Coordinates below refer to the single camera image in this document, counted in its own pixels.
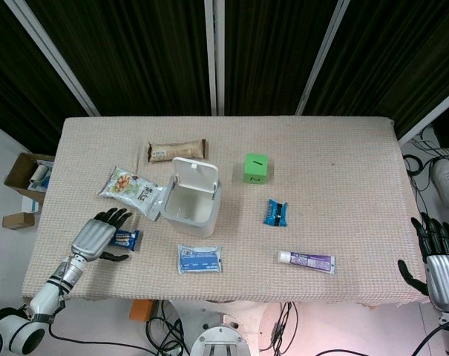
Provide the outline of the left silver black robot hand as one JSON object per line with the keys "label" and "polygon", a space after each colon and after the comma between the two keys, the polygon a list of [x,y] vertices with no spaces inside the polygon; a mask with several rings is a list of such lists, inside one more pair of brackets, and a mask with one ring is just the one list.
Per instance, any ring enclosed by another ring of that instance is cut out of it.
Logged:
{"label": "left silver black robot hand", "polygon": [[125,221],[132,216],[126,208],[111,208],[101,211],[93,219],[89,219],[82,227],[71,245],[74,255],[83,257],[87,262],[97,259],[122,262],[129,258],[128,254],[114,255],[106,252],[105,248],[121,228]]}

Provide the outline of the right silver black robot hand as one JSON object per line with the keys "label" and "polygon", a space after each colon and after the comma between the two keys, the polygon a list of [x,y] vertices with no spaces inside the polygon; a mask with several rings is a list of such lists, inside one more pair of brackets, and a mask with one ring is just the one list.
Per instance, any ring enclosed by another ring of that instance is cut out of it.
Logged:
{"label": "right silver black robot hand", "polygon": [[449,224],[426,213],[421,218],[413,217],[411,222],[419,239],[426,280],[416,279],[403,260],[398,261],[399,272],[406,284],[428,297],[438,310],[449,313]]}

